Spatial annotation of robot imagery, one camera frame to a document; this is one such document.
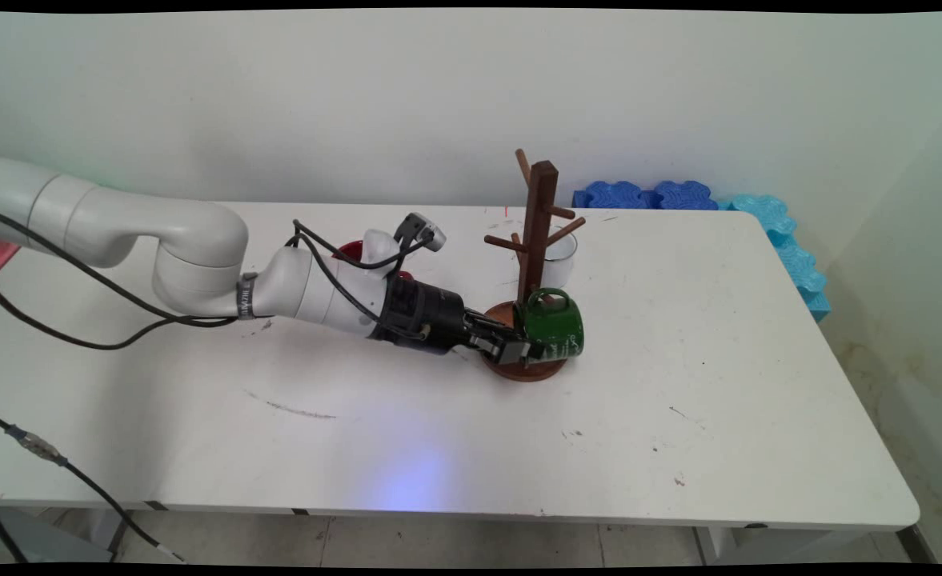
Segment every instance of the red mug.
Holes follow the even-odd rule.
[[[361,255],[364,253],[364,241],[363,240],[354,240],[353,242],[339,246],[339,252],[343,252],[349,258],[357,260],[360,262]],[[409,272],[400,271],[400,277],[404,280],[413,280],[413,276],[410,276]]]

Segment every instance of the blue foam block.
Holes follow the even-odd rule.
[[[709,199],[709,186],[695,180],[687,180],[683,185],[676,182],[660,182],[655,193],[662,197],[659,207],[663,210],[719,210],[716,202]]]
[[[574,208],[635,208],[659,207],[659,194],[642,190],[630,182],[592,182],[587,189],[574,192]]]
[[[826,277],[816,270],[816,256],[790,242],[784,246],[777,246],[777,255],[784,263],[785,269],[792,277],[794,286],[806,303],[813,300],[826,287]]]
[[[830,307],[830,302],[826,302],[826,295],[822,292],[819,292],[810,302],[806,302],[806,305],[808,305],[808,311],[811,311],[816,322],[822,321],[823,318],[826,318],[826,314],[830,314],[830,310],[833,310]]]
[[[740,210],[756,216],[774,246],[781,246],[797,227],[797,222],[788,216],[788,204],[768,194],[767,196],[737,194],[731,199],[729,210]]]

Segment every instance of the metal band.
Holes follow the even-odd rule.
[[[258,273],[248,272],[236,283],[236,311],[240,320],[254,320],[254,280]]]

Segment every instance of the mug handle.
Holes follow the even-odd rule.
[[[539,288],[538,290],[532,292],[530,296],[528,296],[528,302],[525,302],[524,305],[528,307],[528,309],[533,309],[533,307],[538,302],[538,298],[548,295],[562,296],[563,307],[560,310],[566,310],[567,307],[570,306],[570,296],[568,296],[566,292],[559,290],[559,288]]]

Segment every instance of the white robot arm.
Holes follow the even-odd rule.
[[[199,200],[130,194],[67,174],[0,158],[0,213],[87,265],[118,265],[140,236],[159,240],[152,287],[171,309],[205,317],[285,316],[367,336],[375,326],[335,288],[311,253],[282,248],[253,278],[241,278],[247,225],[232,210]],[[0,239],[47,252],[0,222]],[[364,234],[364,262],[399,251],[389,234]],[[364,306],[380,314],[389,266],[359,270],[325,262]]]
[[[280,248],[259,274],[240,274],[248,237],[243,219],[210,202],[119,192],[0,158],[0,215],[90,266],[115,266],[137,237],[158,238],[151,284],[166,305],[182,314],[298,318],[434,354],[461,344],[498,364],[537,351],[521,334],[464,309],[459,295],[398,278],[390,274],[394,263],[369,266],[394,258],[411,242],[433,251],[442,247],[444,234],[417,213],[391,236],[368,230],[361,262],[354,265],[321,259],[294,242]],[[295,225],[299,232],[302,225]],[[298,234],[294,240],[299,238],[305,237]],[[0,239],[49,252],[3,222]]]

